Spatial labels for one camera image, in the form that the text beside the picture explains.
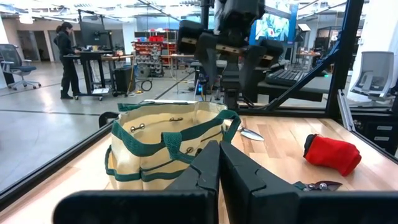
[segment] ceiling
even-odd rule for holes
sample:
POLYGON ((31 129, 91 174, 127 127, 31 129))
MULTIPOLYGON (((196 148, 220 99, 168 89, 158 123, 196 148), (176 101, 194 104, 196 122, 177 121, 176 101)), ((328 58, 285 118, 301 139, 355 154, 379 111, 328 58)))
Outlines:
MULTIPOLYGON (((266 5, 275 2, 298 4, 298 8, 307 5, 313 0, 267 0, 266 5)), ((317 11, 345 0, 319 0, 309 7, 298 11, 298 17, 311 16, 317 11)), ((21 14, 29 14, 36 19, 78 20, 78 10, 82 10, 84 18, 93 15, 87 12, 95 12, 104 15, 108 19, 120 22, 129 22, 134 17, 141 16, 169 16, 175 20, 184 19, 185 16, 199 16, 201 13, 200 0, 0 0, 0 12, 2 17, 19 17, 21 14)), ((343 12, 345 5, 333 7, 328 13, 343 12)))

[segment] keyboard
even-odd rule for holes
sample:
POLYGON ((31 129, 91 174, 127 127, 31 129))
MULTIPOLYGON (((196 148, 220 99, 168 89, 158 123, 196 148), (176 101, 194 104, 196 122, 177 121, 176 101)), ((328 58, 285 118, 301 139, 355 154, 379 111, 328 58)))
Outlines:
POLYGON ((278 70, 266 76, 266 83, 273 85, 292 86, 304 76, 301 70, 278 70))

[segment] metal grommet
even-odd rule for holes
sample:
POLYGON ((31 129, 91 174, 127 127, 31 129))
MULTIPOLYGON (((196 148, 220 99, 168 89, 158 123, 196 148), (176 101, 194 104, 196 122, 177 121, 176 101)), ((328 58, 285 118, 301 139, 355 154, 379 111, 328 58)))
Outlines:
POLYGON ((169 119, 169 121, 182 121, 183 120, 183 118, 177 118, 177 119, 175 119, 175 118, 170 118, 169 119))
POLYGON ((202 149, 199 148, 199 149, 197 150, 197 153, 195 153, 195 156, 199 155, 199 153, 200 153, 201 151, 202 151, 202 149))
POLYGON ((187 153, 191 153, 193 151, 193 147, 188 147, 187 148, 187 153))
POLYGON ((138 128, 131 126, 130 131, 134 133, 134 131, 137 131, 138 129, 145 129, 145 124, 140 124, 138 128))

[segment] office chair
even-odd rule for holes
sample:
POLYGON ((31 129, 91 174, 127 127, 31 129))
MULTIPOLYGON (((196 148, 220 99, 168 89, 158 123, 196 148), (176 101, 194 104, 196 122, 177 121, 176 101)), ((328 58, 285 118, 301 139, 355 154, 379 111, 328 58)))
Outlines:
POLYGON ((393 69, 393 52, 362 52, 361 71, 351 92, 367 96, 371 101, 350 106, 377 106, 377 101, 391 100, 388 92, 393 69))
POLYGON ((3 59, 1 62, 3 72, 19 75, 22 78, 22 80, 18 82, 9 84, 8 88, 17 90, 17 86, 19 85, 23 85, 24 87, 32 85, 33 89, 36 89, 36 85, 39 87, 42 86, 39 82, 27 81, 24 79, 24 76, 29 75, 31 71, 36 70, 36 67, 30 65, 31 60, 21 60, 15 45, 0 44, 0 54, 3 59))

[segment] storage rack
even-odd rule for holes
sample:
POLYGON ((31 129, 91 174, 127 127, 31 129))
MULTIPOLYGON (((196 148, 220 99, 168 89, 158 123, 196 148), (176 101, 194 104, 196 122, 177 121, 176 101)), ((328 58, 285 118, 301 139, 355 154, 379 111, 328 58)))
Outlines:
MULTIPOLYGON (((172 29, 164 29, 162 32, 157 32, 155 29, 149 29, 147 32, 135 32, 134 36, 145 37, 147 40, 150 40, 151 37, 163 37, 163 39, 159 39, 157 42, 162 42, 162 55, 172 55, 177 53, 177 37, 178 30, 172 29)), ((170 67, 171 61, 170 58, 164 57, 162 58, 162 66, 170 67)), ((175 69, 178 67, 178 61, 173 63, 175 69)))
POLYGON ((162 66, 163 42, 134 42, 136 50, 136 63, 139 68, 147 67, 150 77, 163 77, 164 71, 162 66))

